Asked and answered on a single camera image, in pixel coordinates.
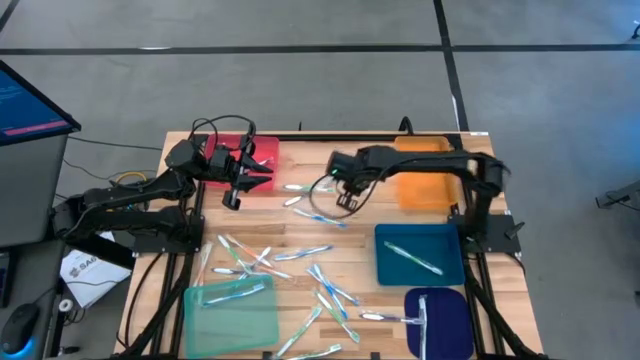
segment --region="monitor screen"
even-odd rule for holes
[[[68,114],[0,61],[0,146],[79,128]]]

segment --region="concrete floor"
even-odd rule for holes
[[[0,0],[0,12],[8,0]],[[623,43],[632,0],[447,0],[454,45]],[[431,1],[21,0],[0,48],[440,42]],[[167,130],[240,113],[263,130],[455,130],[441,53],[4,56],[83,124],[81,137],[161,146]],[[640,222],[594,197],[640,179],[640,52],[456,53],[471,130],[512,169],[507,197],[546,353],[635,359]],[[240,129],[229,123],[225,129]],[[70,141],[68,161],[105,176],[159,154]],[[64,195],[105,186],[63,167]],[[69,358],[106,357],[127,285],[70,326]]]

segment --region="orange tray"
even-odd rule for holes
[[[401,136],[398,151],[449,151],[442,136]],[[398,174],[396,199],[401,209],[449,211],[456,203],[454,176],[451,174]]]

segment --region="computer mouse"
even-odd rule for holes
[[[40,308],[32,303],[22,304],[13,311],[0,335],[0,344],[5,354],[12,355],[24,349],[31,339],[39,314]]]

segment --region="yellow cable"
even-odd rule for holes
[[[129,176],[138,176],[140,178],[142,178],[143,181],[147,181],[147,177],[144,176],[143,173],[139,172],[139,171],[128,171],[120,176],[118,176],[118,178],[116,179],[116,184],[120,184],[120,181],[122,181],[122,179],[129,177]]]

